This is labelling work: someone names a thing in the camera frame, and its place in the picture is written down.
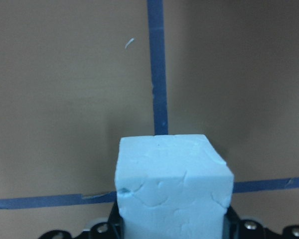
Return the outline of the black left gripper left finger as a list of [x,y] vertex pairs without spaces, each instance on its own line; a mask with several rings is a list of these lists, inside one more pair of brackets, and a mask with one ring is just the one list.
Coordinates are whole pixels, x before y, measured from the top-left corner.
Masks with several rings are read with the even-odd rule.
[[77,236],[78,239],[121,239],[122,218],[118,211],[111,211],[108,218],[91,220]]

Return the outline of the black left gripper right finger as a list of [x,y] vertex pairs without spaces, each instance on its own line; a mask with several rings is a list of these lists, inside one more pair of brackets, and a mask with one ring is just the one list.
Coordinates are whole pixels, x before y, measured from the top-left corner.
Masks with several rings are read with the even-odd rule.
[[240,219],[233,207],[229,207],[224,216],[224,239],[265,239],[264,227],[251,219]]

